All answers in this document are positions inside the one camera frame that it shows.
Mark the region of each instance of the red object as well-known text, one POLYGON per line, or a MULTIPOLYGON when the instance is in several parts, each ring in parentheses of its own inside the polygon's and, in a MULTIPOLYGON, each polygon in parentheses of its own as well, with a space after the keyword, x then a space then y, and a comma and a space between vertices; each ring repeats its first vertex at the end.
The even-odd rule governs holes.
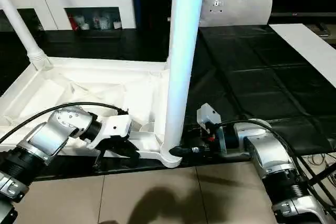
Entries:
POLYGON ((71 28, 72 28, 74 31, 79 30, 79 26, 77 25, 76 21, 74 20, 74 18, 73 18, 71 15, 68 15, 68 19, 69 19, 69 21, 70 21, 71 28))

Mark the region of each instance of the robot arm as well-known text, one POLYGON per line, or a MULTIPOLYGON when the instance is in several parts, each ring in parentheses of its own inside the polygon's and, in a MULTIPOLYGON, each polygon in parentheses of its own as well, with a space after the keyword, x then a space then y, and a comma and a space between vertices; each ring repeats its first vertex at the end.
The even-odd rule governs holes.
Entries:
MULTIPOLYGON (((271 128, 263 120, 254 120, 271 128)), ((172 155, 201 154, 211 157, 219 154, 220 157, 228 157, 228 146, 234 146, 240 152, 247 151, 272 202, 272 210, 278 223, 336 223, 325 213, 316 198, 309 194, 297 167, 279 140, 264 127, 253 124, 253 121, 244 121, 226 128, 229 134, 224 134, 220 127, 221 117, 206 103, 197 110, 197 122, 202 128, 201 136, 207 139, 205 145, 192 148, 178 146, 170 152, 172 155)))
POLYGON ((278 223, 335 223, 309 194, 292 159, 271 132, 250 123, 236 123, 234 129, 251 154, 278 223))
POLYGON ((48 166, 69 137, 87 142, 87 148, 101 155, 112 150, 120 155, 139 157, 129 137, 129 115, 110 116, 101 122, 97 116, 77 106, 54 111, 48 122, 36 126, 0 164, 0 223, 13 223, 17 217, 12 202, 20 202, 29 185, 48 166))

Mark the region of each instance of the silver robot arm segment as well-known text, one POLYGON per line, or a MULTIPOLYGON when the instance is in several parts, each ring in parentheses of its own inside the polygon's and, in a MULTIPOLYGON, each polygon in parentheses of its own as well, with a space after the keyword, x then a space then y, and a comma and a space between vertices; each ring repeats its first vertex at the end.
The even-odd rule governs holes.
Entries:
POLYGON ((87 148, 96 148, 103 156, 105 150, 114 148, 113 140, 123 139, 127 143, 130 126, 129 115, 110 116, 98 122, 96 115, 78 106, 54 111, 48 122, 36 126, 0 164, 0 223, 15 221, 17 212, 12 202, 22 200, 29 185, 53 161, 69 137, 80 138, 87 142, 87 148))
POLYGON ((278 223, 335 223, 309 194, 287 151, 271 132, 250 123, 236 123, 234 129, 239 143, 251 154, 278 223))

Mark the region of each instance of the black cable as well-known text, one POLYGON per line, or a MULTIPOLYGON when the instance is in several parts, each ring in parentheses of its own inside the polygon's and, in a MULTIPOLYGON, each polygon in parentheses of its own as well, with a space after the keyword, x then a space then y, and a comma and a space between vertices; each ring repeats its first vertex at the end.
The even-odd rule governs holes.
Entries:
MULTIPOLYGON (((272 129, 271 127, 269 127, 268 125, 265 125, 259 121, 255 121, 255 120, 233 120, 233 121, 228 121, 228 122, 222 122, 222 123, 218 123, 216 124, 217 127, 220 126, 225 126, 228 124, 235 124, 235 123, 251 123, 251 124, 256 124, 259 125, 265 129, 267 129, 269 132, 271 132, 274 137, 283 145, 283 147, 286 149, 286 151, 288 152, 289 156, 292 158, 296 168, 298 169, 299 174, 306 180, 308 181, 308 178, 306 176, 306 174, 304 173, 304 171, 302 170, 299 162, 297 159, 299 159, 302 164, 304 165, 304 167, 307 169, 307 171, 311 174, 311 176, 313 178, 316 179, 317 184, 321 187, 321 189, 323 190, 323 192, 327 195, 327 197, 330 199, 330 201, 332 202, 332 204, 334 206, 336 206, 336 200, 335 198, 331 195, 331 193, 326 189, 326 187, 324 186, 324 184, 318 179, 318 177, 316 176, 316 174, 314 173, 314 171, 310 168, 310 166, 307 164, 307 162, 296 153, 296 151, 294 150, 293 147, 291 147, 291 145, 280 135, 278 134, 274 129, 272 129)), ((328 203, 326 203, 318 194, 317 192, 312 188, 312 186, 310 186, 307 183, 307 187, 308 190, 313 194, 313 196, 320 202, 320 204, 326 209, 326 211, 332 216, 332 218, 334 220, 336 220, 336 214, 335 212, 332 210, 332 208, 330 207, 330 205, 328 203)))
POLYGON ((321 157, 322 157, 322 161, 320 162, 320 163, 316 163, 315 162, 315 160, 314 160, 314 157, 315 157, 315 155, 311 155, 311 164, 312 165, 316 165, 316 166, 320 166, 320 165, 322 165, 323 163, 324 163, 324 160, 325 160, 325 154, 320 154, 321 155, 321 157))
POLYGON ((44 110, 44 111, 41 111, 41 112, 37 113, 36 115, 33 115, 32 117, 28 118, 26 121, 22 122, 21 124, 19 124, 15 128, 13 128, 12 130, 7 132, 3 137, 1 137, 0 138, 0 143, 5 141, 10 135, 14 134, 16 131, 21 129, 26 124, 30 123, 31 121, 37 119, 38 117, 40 117, 44 114, 47 114, 47 113, 52 112, 54 110, 62 109, 62 108, 65 108, 65 107, 78 106, 78 105, 94 105, 94 106, 106 107, 106 108, 117 110, 118 114, 127 113, 127 111, 124 111, 124 110, 122 110, 122 109, 120 109, 116 106, 105 104, 105 103, 99 103, 99 102, 69 102, 69 103, 65 103, 65 104, 61 104, 61 105, 49 108, 47 110, 44 110))
POLYGON ((329 154, 329 153, 326 153, 326 155, 328 155, 329 157, 332 157, 333 159, 336 159, 335 156, 333 156, 333 155, 331 155, 331 154, 329 154))

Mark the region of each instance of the black table surface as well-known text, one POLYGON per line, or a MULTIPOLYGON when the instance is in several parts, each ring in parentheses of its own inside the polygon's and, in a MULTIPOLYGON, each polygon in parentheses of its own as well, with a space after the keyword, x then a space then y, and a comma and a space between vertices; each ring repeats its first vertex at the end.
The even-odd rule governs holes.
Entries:
MULTIPOLYGON (((28 66, 15 34, 0 33, 1 94, 28 66)), ((34 34, 51 57, 165 61, 169 31, 47 31, 34 34)), ((301 155, 332 152, 336 145, 336 89, 268 26, 201 28, 198 32, 185 125, 209 103, 223 121, 267 120, 301 155)), ((187 160, 180 167, 247 161, 248 157, 187 160)), ((156 160, 137 163, 58 156, 38 178, 56 179, 164 169, 156 160)))

